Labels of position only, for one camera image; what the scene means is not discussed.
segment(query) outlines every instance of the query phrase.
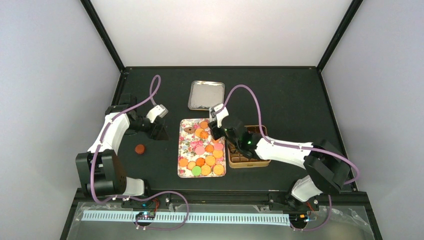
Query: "floral tray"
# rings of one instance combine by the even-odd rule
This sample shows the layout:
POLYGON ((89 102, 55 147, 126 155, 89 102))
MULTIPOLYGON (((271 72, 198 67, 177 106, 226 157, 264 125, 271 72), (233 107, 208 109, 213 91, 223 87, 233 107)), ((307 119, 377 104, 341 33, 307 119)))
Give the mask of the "floral tray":
POLYGON ((178 176, 221 177, 226 173, 224 139, 214 140, 207 118, 183 119, 179 125, 178 176))

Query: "wall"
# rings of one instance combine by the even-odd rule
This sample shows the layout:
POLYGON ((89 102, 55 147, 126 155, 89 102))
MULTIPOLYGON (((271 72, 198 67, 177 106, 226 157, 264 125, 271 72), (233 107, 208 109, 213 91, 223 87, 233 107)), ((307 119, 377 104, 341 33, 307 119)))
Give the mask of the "wall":
POLYGON ((323 71, 384 239, 421 239, 424 2, 363 1, 323 71))
POLYGON ((0 7, 0 239, 59 239, 119 72, 78 0, 0 7))
POLYGON ((92 2, 125 66, 316 66, 351 1, 92 2))

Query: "black table surface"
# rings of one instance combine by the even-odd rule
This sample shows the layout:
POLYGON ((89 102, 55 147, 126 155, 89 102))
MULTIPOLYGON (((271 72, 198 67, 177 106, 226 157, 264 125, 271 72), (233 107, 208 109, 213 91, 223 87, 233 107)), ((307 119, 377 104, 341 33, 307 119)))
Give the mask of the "black table surface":
MULTIPOLYGON (((286 67, 127 67, 122 93, 131 93, 140 102, 148 97, 152 78, 158 74, 162 83, 154 100, 169 113, 164 117, 168 141, 148 139, 144 133, 125 135, 118 157, 129 177, 146 179, 155 190, 207 191, 287 191, 306 171, 294 165, 271 161, 267 167, 231 168, 222 177, 180 178, 177 175, 178 138, 183 119, 208 118, 207 111, 190 110, 188 101, 193 81, 225 84, 225 96, 238 84, 249 86, 259 101, 262 124, 272 138, 291 142, 314 142, 327 139, 342 149, 330 105, 317 70, 286 67), (136 145, 144 144, 138 155, 136 145)), ((152 103, 142 105, 145 115, 152 103)), ((257 125, 253 98, 243 88, 236 90, 227 109, 245 125, 257 125)))

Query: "pink disc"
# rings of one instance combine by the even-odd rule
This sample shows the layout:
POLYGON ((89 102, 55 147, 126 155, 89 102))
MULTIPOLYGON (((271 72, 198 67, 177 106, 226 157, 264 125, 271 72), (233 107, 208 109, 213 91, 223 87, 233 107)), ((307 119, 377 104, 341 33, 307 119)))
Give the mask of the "pink disc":
POLYGON ((194 152, 197 155, 202 155, 205 153, 205 148, 203 146, 197 146, 196 149, 194 150, 194 152))
POLYGON ((213 148, 215 150, 222 151, 224 149, 224 145, 222 143, 215 143, 215 145, 213 145, 213 148))

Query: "silver tray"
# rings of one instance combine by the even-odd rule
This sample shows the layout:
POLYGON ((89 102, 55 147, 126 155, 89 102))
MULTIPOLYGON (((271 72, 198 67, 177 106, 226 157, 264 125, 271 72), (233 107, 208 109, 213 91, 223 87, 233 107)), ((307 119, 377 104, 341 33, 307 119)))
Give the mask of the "silver tray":
POLYGON ((224 103, 225 84, 216 81, 193 81, 191 83, 188 108, 208 111, 209 108, 224 103))

